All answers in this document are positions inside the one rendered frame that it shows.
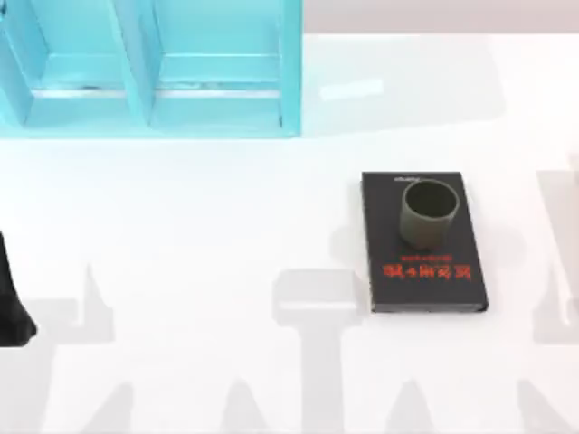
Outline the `dark olive cup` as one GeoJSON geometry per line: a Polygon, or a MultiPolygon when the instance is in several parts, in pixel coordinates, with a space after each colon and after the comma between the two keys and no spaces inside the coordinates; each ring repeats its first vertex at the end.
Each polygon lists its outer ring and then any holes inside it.
{"type": "Polygon", "coordinates": [[[460,197],[449,184],[420,179],[402,193],[399,218],[401,238],[417,250],[440,247],[458,214],[460,197]]]}

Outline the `black book with red lettering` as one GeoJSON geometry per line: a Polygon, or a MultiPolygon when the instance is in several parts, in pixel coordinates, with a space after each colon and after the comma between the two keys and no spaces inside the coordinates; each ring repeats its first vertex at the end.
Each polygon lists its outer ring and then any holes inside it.
{"type": "Polygon", "coordinates": [[[374,313],[478,313],[489,308],[461,173],[364,172],[361,194],[374,313]],[[451,187],[458,210],[440,247],[417,250],[400,234],[403,192],[427,179],[451,187]]]}

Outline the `light blue rack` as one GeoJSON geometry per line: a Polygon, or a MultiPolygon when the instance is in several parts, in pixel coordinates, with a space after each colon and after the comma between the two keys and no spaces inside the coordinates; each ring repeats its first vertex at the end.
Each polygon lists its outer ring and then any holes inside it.
{"type": "Polygon", "coordinates": [[[0,0],[0,137],[296,137],[304,0],[0,0]]]}

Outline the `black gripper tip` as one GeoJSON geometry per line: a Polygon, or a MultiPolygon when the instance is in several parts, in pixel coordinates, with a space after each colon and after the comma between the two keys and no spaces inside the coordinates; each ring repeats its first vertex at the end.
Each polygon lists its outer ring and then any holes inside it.
{"type": "Polygon", "coordinates": [[[37,325],[19,298],[0,232],[0,348],[23,347],[37,335],[37,325]]]}

